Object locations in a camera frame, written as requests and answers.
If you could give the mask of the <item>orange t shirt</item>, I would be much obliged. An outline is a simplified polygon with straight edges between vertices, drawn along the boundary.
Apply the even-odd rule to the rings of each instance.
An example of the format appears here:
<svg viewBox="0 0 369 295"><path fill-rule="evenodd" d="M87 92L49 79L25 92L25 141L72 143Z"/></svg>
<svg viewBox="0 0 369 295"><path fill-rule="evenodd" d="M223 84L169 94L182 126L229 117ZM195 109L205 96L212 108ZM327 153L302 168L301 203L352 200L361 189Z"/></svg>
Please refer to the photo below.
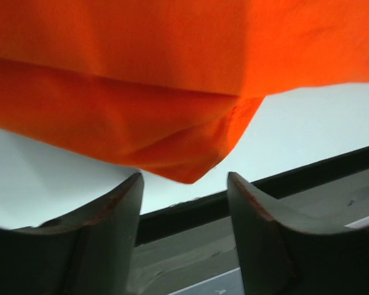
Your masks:
<svg viewBox="0 0 369 295"><path fill-rule="evenodd" d="M268 95L369 82L369 1L0 1L0 128L192 184Z"/></svg>

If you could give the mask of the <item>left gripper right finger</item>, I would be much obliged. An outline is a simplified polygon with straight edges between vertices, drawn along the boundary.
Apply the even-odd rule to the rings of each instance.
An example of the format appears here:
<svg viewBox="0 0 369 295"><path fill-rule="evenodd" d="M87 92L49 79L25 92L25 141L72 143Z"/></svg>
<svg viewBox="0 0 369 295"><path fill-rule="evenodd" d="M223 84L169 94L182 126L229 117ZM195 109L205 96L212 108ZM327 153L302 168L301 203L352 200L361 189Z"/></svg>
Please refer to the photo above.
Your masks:
<svg viewBox="0 0 369 295"><path fill-rule="evenodd" d="M369 226L299 213L234 172L227 196L245 294L369 294Z"/></svg>

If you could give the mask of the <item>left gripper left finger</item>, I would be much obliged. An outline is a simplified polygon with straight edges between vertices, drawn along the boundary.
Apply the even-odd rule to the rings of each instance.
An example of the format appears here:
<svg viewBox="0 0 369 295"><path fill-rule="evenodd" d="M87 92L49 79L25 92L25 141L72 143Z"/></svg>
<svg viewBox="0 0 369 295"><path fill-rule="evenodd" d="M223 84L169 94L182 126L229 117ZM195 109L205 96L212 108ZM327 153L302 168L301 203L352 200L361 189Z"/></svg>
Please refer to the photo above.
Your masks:
<svg viewBox="0 0 369 295"><path fill-rule="evenodd" d="M125 294L144 181L37 227L0 228L0 294Z"/></svg>

